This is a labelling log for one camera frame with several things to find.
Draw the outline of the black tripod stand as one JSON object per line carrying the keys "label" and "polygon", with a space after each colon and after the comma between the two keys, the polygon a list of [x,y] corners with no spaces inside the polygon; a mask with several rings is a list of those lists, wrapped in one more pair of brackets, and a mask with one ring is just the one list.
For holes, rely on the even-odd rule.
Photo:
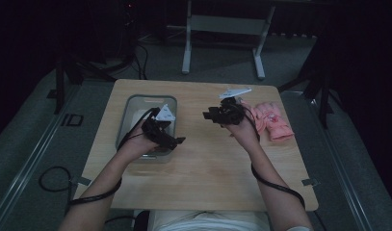
{"label": "black tripod stand", "polygon": [[318,118],[325,129],[327,128],[327,115],[333,113],[328,99],[332,79],[331,68],[335,63],[337,47],[336,36],[327,33],[320,35],[303,63],[298,76],[277,88],[279,92],[284,92],[307,81],[308,84],[303,91],[303,96],[305,99],[314,100],[317,95],[320,95]]}

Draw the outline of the pink glove with print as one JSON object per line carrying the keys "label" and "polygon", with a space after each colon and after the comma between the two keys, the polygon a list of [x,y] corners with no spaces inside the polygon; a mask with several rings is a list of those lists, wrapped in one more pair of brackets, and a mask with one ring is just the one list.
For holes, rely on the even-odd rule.
{"label": "pink glove with print", "polygon": [[262,114],[261,118],[269,132],[270,141],[286,141],[294,136],[293,130],[285,122],[280,109],[275,103],[261,103],[256,108]]}

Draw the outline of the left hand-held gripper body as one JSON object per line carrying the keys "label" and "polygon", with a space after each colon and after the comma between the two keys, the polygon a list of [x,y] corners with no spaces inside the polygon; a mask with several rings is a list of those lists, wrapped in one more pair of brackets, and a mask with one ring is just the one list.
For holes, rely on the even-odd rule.
{"label": "left hand-held gripper body", "polygon": [[165,131],[174,121],[169,105],[165,104],[161,108],[151,108],[145,115],[142,130],[148,139],[157,143],[161,148],[166,148],[166,144],[176,142],[176,138]]}

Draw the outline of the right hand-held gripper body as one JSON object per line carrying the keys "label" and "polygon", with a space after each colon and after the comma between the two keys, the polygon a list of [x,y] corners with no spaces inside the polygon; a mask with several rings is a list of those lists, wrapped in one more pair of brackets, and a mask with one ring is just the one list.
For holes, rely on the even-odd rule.
{"label": "right hand-held gripper body", "polygon": [[250,92],[251,88],[227,89],[219,95],[221,105],[217,122],[219,124],[238,125],[246,114],[245,107],[241,104],[240,95]]}

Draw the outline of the person's white clothing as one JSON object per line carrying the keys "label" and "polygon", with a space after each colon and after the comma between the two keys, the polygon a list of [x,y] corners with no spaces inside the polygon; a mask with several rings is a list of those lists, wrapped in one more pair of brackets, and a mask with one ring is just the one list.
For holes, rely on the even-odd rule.
{"label": "person's white clothing", "polygon": [[151,211],[147,231],[271,231],[261,212]]}

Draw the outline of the metal floor rail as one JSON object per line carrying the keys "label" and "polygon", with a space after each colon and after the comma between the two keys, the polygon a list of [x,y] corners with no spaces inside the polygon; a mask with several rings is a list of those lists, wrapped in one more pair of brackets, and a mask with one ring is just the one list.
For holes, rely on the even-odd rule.
{"label": "metal floor rail", "polygon": [[65,103],[58,106],[45,89],[36,89],[0,135],[0,229],[78,90],[76,86],[70,87],[65,93]]}
{"label": "metal floor rail", "polygon": [[309,216],[321,231],[373,231],[330,133],[317,116],[317,104],[300,91],[280,94],[295,132],[309,178],[320,182],[313,190],[318,207]]}

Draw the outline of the grey plastic bin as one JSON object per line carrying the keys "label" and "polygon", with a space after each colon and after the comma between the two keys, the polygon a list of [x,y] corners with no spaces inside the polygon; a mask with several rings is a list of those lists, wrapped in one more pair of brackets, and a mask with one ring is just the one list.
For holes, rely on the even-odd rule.
{"label": "grey plastic bin", "polygon": [[170,95],[144,95],[134,94],[127,99],[121,123],[118,130],[116,148],[122,144],[122,139],[132,130],[135,124],[147,119],[151,115],[151,109],[159,108],[153,118],[160,121],[170,121],[165,129],[170,136],[175,136],[175,121],[177,116],[177,101]]}

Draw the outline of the person's right hand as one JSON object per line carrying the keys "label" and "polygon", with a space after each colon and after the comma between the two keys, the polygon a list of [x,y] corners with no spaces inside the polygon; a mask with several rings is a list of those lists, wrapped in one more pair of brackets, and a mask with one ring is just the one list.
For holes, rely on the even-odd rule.
{"label": "person's right hand", "polygon": [[261,148],[254,127],[247,120],[244,119],[238,125],[225,125],[225,128],[248,153],[254,153]]}

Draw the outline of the person's left hand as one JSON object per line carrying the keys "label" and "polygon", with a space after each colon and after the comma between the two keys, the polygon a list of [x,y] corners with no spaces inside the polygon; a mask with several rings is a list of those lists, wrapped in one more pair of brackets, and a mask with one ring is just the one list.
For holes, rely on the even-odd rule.
{"label": "person's left hand", "polygon": [[136,160],[143,154],[153,151],[157,146],[157,143],[146,137],[141,126],[138,126],[124,143],[120,152],[124,157]]}

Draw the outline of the white desk frame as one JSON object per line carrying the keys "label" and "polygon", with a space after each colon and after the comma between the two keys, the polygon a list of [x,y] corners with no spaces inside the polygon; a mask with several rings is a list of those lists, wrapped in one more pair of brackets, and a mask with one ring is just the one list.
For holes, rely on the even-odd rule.
{"label": "white desk frame", "polygon": [[186,41],[181,72],[189,74],[192,57],[192,31],[258,36],[258,44],[251,50],[257,78],[266,78],[261,53],[269,33],[275,6],[270,6],[265,19],[236,18],[193,14],[193,0],[187,0]]}

